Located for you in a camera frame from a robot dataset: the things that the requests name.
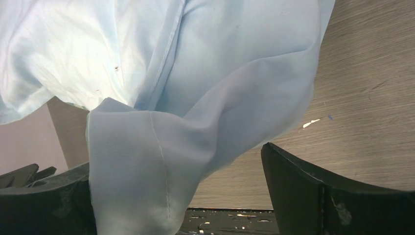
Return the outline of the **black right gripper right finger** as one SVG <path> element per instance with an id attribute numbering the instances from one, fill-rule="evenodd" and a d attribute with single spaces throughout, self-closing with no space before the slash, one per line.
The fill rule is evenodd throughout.
<path id="1" fill-rule="evenodd" d="M 352 180 L 267 143 L 264 174 L 282 235 L 412 235 L 415 193 Z"/>

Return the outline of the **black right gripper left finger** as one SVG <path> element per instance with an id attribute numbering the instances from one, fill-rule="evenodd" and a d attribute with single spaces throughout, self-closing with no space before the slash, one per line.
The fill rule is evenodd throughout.
<path id="1" fill-rule="evenodd" d="M 89 163 L 59 174 L 30 164 L 0 177 L 2 235 L 95 235 Z"/>

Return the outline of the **light blue pillowcase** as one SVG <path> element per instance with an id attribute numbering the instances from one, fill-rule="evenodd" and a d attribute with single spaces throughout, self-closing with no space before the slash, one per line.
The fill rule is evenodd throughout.
<path id="1" fill-rule="evenodd" d="M 100 235 L 173 235 L 201 181 L 294 128 L 332 0 L 3 0 L 0 122 L 88 110 Z"/>

